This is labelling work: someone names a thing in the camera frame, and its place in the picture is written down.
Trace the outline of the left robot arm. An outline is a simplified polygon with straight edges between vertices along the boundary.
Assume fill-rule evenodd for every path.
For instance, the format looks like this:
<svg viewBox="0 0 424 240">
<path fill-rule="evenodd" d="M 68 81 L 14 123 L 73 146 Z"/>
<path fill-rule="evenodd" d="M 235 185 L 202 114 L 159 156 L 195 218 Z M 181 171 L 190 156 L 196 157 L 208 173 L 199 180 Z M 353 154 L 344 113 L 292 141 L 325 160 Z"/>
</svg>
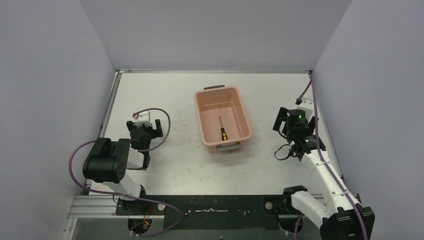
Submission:
<svg viewBox="0 0 424 240">
<path fill-rule="evenodd" d="M 87 180 L 107 185 L 111 195 L 129 200 L 128 208 L 137 216 L 148 210 L 144 187 L 136 183 L 127 170 L 144 171 L 150 164 L 150 152 L 161 147 L 167 140 L 170 131 L 163 132 L 160 119 L 155 119 L 152 126 L 150 113 L 159 111 L 170 117 L 162 108 L 152 107 L 139 110 L 132 115 L 132 120 L 126 123 L 129 138 L 113 141 L 110 138 L 99 137 L 92 141 L 82 173 Z"/>
</svg>

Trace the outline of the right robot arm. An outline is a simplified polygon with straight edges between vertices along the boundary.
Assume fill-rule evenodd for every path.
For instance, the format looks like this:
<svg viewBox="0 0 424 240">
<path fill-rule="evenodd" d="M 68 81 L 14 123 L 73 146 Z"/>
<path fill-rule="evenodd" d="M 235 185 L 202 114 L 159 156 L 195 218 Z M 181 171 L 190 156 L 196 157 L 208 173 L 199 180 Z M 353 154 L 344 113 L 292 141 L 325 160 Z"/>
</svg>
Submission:
<svg viewBox="0 0 424 240">
<path fill-rule="evenodd" d="M 283 190 L 282 209 L 287 214 L 297 211 L 319 229 L 323 240 L 369 240 L 375 214 L 348 190 L 330 160 L 325 145 L 314 134 L 316 120 L 307 118 L 303 109 L 281 107 L 273 130 L 287 141 L 288 157 L 296 157 L 321 190 L 319 202 L 303 185 Z"/>
</svg>

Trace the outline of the black yellow screwdriver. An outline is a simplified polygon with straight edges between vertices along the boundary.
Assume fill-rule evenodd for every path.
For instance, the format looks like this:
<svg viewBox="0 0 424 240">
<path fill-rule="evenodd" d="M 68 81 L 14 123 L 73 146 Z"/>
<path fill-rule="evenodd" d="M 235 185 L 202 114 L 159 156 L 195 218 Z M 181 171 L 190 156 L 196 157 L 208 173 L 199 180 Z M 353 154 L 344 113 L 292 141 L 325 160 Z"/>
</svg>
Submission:
<svg viewBox="0 0 424 240">
<path fill-rule="evenodd" d="M 219 123 L 220 123 L 221 140 L 222 141 L 227 141 L 228 140 L 228 136 L 227 136 L 226 131 L 225 131 L 225 128 L 223 126 L 222 118 L 219 116 L 218 119 L 219 119 Z"/>
</svg>

